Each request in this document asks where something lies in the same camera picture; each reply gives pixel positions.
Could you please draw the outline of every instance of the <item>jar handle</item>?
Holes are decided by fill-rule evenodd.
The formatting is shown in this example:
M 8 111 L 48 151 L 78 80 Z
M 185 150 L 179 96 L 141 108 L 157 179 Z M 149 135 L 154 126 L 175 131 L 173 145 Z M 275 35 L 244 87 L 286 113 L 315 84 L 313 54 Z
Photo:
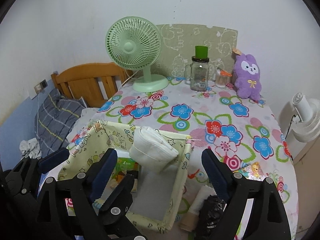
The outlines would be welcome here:
M 185 65 L 185 67 L 184 67 L 184 77 L 185 77 L 185 79 L 186 79 L 187 81 L 190 80 L 190 77 L 187 78 L 187 75 L 186 75 L 186 70 L 187 70 L 187 67 L 188 67 L 188 66 L 190 66 L 190 76 L 191 76 L 191 64 Z

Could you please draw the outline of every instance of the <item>glass jar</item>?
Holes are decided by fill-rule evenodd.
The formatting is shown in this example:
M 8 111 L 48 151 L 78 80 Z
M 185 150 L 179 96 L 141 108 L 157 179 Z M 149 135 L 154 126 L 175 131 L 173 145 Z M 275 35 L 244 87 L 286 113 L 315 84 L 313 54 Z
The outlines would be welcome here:
M 209 58 L 199 59 L 192 57 L 192 63 L 185 66 L 184 77 L 190 80 L 190 88 L 195 91 L 206 91 L 209 78 Z M 186 70 L 190 66 L 190 78 L 187 78 Z

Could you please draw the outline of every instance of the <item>yellow bow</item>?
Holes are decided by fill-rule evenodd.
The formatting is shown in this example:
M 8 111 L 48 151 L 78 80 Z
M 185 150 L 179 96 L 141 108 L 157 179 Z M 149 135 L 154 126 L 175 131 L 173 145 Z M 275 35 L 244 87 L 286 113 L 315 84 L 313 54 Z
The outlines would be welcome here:
M 257 84 L 256 81 L 252 81 L 251 79 L 249 79 L 249 80 L 248 80 L 248 83 L 251 84 L 251 85 L 250 85 L 251 88 L 256 88 L 256 87 L 254 86 L 254 85 Z

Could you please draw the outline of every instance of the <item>fan stand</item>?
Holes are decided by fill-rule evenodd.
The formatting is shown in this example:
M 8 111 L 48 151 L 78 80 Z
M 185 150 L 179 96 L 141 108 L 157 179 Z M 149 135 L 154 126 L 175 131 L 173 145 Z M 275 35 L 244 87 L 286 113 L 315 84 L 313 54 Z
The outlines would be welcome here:
M 155 92 L 164 89 L 169 85 L 169 81 L 163 75 L 151 74 L 150 66 L 143 68 L 143 77 L 133 82 L 132 88 L 138 92 Z

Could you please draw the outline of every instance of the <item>fan base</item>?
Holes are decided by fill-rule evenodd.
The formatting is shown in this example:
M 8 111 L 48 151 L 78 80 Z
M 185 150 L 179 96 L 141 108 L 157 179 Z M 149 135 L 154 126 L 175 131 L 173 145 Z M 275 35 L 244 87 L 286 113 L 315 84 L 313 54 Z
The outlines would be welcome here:
M 144 77 L 140 77 L 133 82 L 132 88 L 138 92 L 154 92 L 164 89 L 169 84 L 169 81 L 163 75 L 152 74 L 151 82 L 145 82 Z

